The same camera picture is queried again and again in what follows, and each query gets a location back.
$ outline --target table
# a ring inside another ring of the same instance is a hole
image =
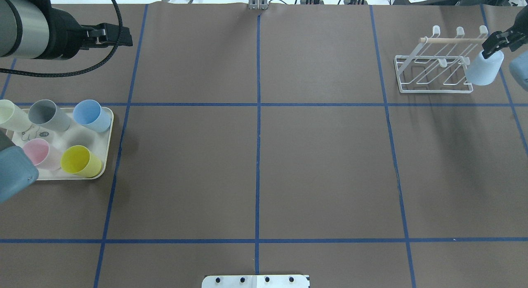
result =
[[[100,179],[38,182],[0,205],[0,286],[198,288],[254,273],[527,286],[528,93],[507,70],[524,50],[472,94],[400,94],[392,65],[432,25],[504,30],[519,10],[121,6],[134,47],[99,70],[0,76],[20,106],[91,98],[116,117]],[[0,62],[61,72],[107,52]]]

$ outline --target gray cup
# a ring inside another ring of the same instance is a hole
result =
[[[38,126],[58,132],[70,128],[71,119],[51,100],[42,99],[35,102],[28,113],[30,121]]]

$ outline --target white wire rack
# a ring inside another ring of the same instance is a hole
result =
[[[471,93],[473,85],[466,80],[467,55],[488,35],[484,25],[479,32],[477,38],[464,38],[464,29],[457,27],[454,38],[440,38],[440,27],[433,26],[432,36],[420,38],[410,55],[394,57],[400,92]]]

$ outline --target wooden rod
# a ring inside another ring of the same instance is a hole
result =
[[[482,44],[486,38],[420,38],[420,43],[428,44]]]

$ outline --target yellow cup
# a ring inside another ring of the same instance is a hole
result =
[[[73,175],[95,177],[101,172],[102,162],[87,147],[73,146],[62,155],[61,168]]]

